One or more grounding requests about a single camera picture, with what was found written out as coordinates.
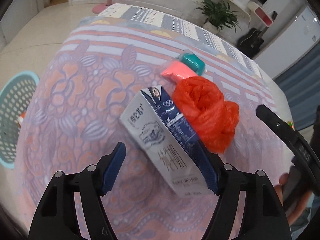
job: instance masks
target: pink sponge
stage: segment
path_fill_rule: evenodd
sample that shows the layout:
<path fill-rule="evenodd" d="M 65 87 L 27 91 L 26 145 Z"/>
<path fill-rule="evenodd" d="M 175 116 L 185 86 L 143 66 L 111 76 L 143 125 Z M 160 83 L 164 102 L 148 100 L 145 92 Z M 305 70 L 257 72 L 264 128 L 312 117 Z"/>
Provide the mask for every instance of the pink sponge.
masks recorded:
<path fill-rule="evenodd" d="M 183 79 L 197 76 L 197 74 L 193 70 L 177 60 L 172 61 L 169 67 L 166 68 L 161 73 L 161 75 L 166 78 L 170 78 L 176 83 L 180 82 Z"/>

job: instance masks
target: guitar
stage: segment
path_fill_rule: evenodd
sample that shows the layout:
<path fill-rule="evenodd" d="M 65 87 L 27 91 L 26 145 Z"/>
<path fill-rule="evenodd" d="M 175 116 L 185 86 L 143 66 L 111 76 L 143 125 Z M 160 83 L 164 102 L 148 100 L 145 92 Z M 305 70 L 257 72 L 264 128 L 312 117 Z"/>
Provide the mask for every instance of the guitar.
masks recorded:
<path fill-rule="evenodd" d="M 278 14 L 276 11 L 272 13 L 272 21 L 277 18 Z M 249 58 L 253 58 L 260 51 L 260 46 L 264 43 L 262 36 L 265 34 L 269 27 L 265 27 L 262 31 L 256 28 L 251 28 L 249 33 L 242 36 L 237 43 L 238 49 Z"/>

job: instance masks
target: human hand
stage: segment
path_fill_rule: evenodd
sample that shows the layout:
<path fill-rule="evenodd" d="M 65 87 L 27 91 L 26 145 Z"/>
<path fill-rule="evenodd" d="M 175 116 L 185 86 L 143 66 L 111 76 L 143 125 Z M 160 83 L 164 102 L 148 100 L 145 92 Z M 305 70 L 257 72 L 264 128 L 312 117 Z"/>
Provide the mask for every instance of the human hand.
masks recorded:
<path fill-rule="evenodd" d="M 279 178 L 279 184 L 274 186 L 275 191 L 280 199 L 280 202 L 283 206 L 283 197 L 282 197 L 282 188 L 283 186 L 288 182 L 289 174 L 284 173 Z M 303 196 L 300 198 L 299 203 L 296 207 L 296 209 L 287 217 L 289 226 L 291 226 L 298 217 L 301 216 L 302 212 L 307 206 L 308 200 L 312 194 L 312 191 L 307 191 Z"/>

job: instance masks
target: pink floor lamp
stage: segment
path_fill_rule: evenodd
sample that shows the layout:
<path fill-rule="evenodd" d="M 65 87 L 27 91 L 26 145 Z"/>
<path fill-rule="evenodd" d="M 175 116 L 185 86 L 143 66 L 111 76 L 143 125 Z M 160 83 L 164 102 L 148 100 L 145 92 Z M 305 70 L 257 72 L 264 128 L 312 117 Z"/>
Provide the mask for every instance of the pink floor lamp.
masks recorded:
<path fill-rule="evenodd" d="M 99 5 L 96 5 L 93 7 L 92 12 L 95 14 L 101 13 L 103 10 L 105 10 L 108 6 L 112 4 L 112 0 L 107 0 L 107 4 L 101 3 Z"/>

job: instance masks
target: lamp base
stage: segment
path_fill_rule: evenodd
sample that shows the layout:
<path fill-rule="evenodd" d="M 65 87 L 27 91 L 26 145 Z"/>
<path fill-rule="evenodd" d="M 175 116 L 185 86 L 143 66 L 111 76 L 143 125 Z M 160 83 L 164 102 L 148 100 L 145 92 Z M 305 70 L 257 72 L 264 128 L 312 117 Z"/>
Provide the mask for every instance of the lamp base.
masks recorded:
<path fill-rule="evenodd" d="M 95 14 L 99 14 L 102 11 L 104 11 L 105 9 L 108 8 L 108 5 L 106 5 L 105 3 L 101 3 L 99 5 L 96 5 L 95 7 L 92 8 L 92 12 Z"/>

